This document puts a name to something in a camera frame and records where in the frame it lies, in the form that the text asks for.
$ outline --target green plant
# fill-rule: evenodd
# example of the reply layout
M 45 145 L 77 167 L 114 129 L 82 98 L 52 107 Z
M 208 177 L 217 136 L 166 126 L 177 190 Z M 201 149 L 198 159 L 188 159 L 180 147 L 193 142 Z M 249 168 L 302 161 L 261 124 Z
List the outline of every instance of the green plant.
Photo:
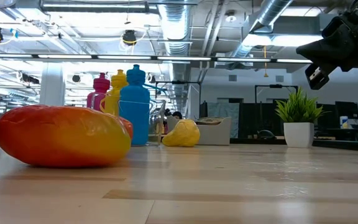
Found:
M 317 108 L 317 98 L 308 98 L 302 88 L 290 93 L 288 101 L 277 101 L 276 112 L 286 123 L 314 123 L 324 114 L 323 107 Z

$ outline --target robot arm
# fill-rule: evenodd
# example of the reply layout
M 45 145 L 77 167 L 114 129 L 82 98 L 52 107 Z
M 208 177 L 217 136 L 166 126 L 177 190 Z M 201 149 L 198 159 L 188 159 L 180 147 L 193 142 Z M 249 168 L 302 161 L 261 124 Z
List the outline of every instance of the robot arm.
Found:
M 313 62 L 305 72 L 313 90 L 324 86 L 329 81 L 328 75 L 337 67 L 343 72 L 358 68 L 358 9 L 335 17 L 322 36 L 322 40 L 296 49 Z

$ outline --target pink water bottle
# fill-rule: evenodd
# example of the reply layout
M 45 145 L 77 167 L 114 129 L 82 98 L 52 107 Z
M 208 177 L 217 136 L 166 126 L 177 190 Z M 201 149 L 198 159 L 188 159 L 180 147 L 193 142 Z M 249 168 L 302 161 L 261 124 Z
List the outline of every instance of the pink water bottle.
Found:
M 86 98 L 86 107 L 100 111 L 100 101 L 106 97 L 106 93 L 110 88 L 110 80 L 106 79 L 103 72 L 99 78 L 93 80 L 94 92 L 90 93 Z

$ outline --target white pot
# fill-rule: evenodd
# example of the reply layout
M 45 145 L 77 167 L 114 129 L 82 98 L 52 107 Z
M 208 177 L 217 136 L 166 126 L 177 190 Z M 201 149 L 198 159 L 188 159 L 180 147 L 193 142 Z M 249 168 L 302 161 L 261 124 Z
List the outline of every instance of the white pot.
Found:
M 284 136 L 288 147 L 309 148 L 313 143 L 314 124 L 284 123 Z

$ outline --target wooden table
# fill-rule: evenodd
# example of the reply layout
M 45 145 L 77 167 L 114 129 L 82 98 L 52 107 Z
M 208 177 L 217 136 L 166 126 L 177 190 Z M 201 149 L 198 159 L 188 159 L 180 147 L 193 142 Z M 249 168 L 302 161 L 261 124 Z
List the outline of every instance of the wooden table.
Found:
M 115 167 L 41 169 L 0 150 L 6 223 L 358 223 L 358 151 L 134 147 Z

